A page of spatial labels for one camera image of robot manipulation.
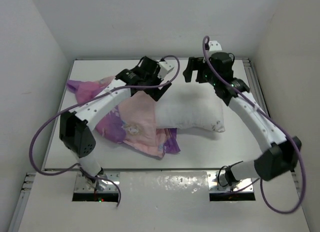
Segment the white pillow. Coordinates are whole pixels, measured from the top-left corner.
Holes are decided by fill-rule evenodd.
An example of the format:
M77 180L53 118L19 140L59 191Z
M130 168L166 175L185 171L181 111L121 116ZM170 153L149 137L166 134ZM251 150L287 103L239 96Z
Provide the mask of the white pillow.
M225 132L222 101L215 95L166 93L155 104L155 118L157 128Z

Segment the pink princess pillowcase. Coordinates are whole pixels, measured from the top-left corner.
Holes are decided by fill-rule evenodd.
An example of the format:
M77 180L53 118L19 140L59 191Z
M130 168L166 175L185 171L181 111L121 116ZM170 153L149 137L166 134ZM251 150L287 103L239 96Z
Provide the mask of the pink princess pillowcase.
M106 114L95 130L109 141L126 144L151 157L178 154L177 129L157 128L155 105L149 95L138 91Z

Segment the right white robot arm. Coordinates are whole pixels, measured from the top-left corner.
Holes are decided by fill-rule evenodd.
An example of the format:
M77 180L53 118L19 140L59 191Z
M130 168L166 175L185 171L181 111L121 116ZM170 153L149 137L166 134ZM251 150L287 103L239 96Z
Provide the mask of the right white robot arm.
M288 171L298 163L296 152L302 143L295 136L288 141L285 134L265 117L255 101L249 86L234 77L234 58L228 53L217 52L207 62L202 57L190 57L183 76L190 82L193 71L197 71L196 82L209 83L215 94L233 110L256 139L262 154L255 160L237 162L218 175L220 186L233 186L243 179L257 177L270 181Z

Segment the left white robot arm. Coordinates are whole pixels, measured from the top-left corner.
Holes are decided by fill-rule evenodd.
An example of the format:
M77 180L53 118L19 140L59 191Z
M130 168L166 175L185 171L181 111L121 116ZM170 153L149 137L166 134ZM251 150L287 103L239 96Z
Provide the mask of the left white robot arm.
M76 157L81 173L92 185L107 180L104 170L94 156L96 140L93 130L97 124L125 99L138 91L144 91L154 101L171 86L163 80L174 65L162 58L160 61L142 57L132 69L124 69L93 99L74 111L65 111L60 116L59 138Z

